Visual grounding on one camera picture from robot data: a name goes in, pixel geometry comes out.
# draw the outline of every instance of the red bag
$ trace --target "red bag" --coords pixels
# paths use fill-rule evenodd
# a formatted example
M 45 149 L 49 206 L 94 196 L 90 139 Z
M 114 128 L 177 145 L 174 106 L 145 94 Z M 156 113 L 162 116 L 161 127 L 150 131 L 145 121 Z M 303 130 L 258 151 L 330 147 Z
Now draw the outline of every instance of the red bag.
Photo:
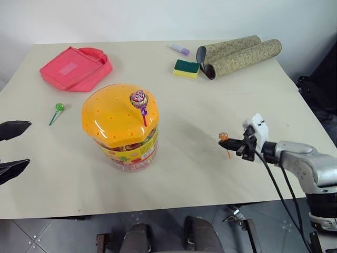
M 112 70 L 102 50 L 69 47 L 40 69 L 42 78 L 59 90 L 88 92 Z

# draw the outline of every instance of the paper roll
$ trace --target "paper roll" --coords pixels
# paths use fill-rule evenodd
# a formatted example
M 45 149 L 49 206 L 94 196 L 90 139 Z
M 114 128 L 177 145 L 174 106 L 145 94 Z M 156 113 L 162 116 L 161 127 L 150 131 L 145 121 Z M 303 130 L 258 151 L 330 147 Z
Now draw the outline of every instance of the paper roll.
M 280 41 L 265 41 L 227 57 L 210 62 L 204 66 L 204 72 L 209 79 L 215 79 L 219 76 L 229 74 L 274 57 L 280 53 L 281 49 L 282 45 Z
M 215 62 L 221 58 L 225 58 L 260 43 L 260 38 L 253 35 L 245 38 L 238 38 L 236 40 L 201 46 L 197 50 L 196 61 L 201 64 L 201 68 L 203 69 L 204 66 L 211 62 Z

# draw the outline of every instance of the beige tabletop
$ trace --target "beige tabletop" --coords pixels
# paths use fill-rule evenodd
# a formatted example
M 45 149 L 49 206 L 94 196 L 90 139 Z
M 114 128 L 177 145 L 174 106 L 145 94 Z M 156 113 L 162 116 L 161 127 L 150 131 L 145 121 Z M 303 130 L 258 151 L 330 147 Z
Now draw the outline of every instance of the beige tabletop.
M 29 120 L 19 137 L 0 142 L 2 162 L 29 158 L 17 178 L 0 186 L 0 219 L 92 215 L 147 209 L 276 200 L 265 168 L 218 146 L 218 133 L 242 138 L 242 121 L 261 113 L 269 140 L 311 144 L 337 156 L 336 148 L 275 59 L 218 80 L 172 74 L 177 59 L 195 61 L 196 49 L 210 41 L 177 42 L 191 55 L 172 51 L 168 42 L 71 44 L 97 47 L 114 70 L 92 92 L 73 93 L 46 84 L 38 70 L 70 44 L 34 45 L 0 92 L 0 122 Z M 161 113 L 158 153 L 137 173 L 117 170 L 81 127 L 81 107 L 94 91 L 114 83 L 150 90 Z M 67 109 L 52 126 L 55 103 Z M 272 167 L 286 198 L 281 171 Z M 304 196 L 290 176 L 294 192 Z

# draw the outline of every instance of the orange lid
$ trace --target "orange lid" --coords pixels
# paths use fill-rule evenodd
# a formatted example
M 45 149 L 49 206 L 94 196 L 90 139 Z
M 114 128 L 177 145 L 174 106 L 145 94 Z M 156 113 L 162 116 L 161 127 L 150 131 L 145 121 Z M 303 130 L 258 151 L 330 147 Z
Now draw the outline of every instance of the orange lid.
M 130 102 L 138 90 L 148 96 L 144 125 L 141 110 Z M 123 147 L 145 141 L 157 126 L 159 112 L 153 95 L 132 84 L 114 84 L 96 91 L 83 104 L 82 128 L 97 142 L 109 148 Z

